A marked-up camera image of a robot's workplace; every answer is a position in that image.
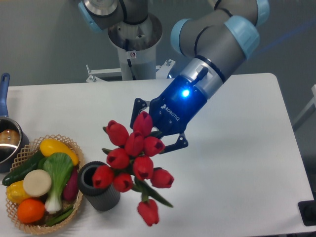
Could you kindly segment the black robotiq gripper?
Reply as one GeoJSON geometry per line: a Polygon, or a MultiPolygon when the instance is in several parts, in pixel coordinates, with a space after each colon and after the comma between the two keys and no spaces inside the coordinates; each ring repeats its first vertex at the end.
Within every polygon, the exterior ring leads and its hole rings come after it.
{"type": "Polygon", "coordinates": [[[134,100],[130,128],[133,128],[137,116],[150,106],[149,114],[153,119],[153,125],[160,131],[153,132],[153,137],[161,141],[163,136],[179,133],[176,142],[164,146],[159,154],[183,149],[189,145],[183,132],[189,121],[205,104],[204,94],[185,77],[177,76],[161,95],[151,102],[141,98],[134,100]]]}

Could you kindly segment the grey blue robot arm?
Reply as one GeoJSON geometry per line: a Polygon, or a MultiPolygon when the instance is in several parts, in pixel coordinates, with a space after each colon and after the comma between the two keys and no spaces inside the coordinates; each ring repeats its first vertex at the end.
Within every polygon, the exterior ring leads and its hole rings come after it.
{"type": "MultiPolygon", "coordinates": [[[[82,0],[78,7],[92,30],[107,30],[118,50],[123,80],[156,77],[162,26],[146,0],[82,0]]],[[[187,124],[256,49],[257,26],[269,14],[266,0],[219,0],[210,14],[178,21],[170,41],[191,62],[157,98],[135,99],[132,134],[113,121],[106,126],[112,143],[129,155],[150,157],[187,147],[187,124]]]]}

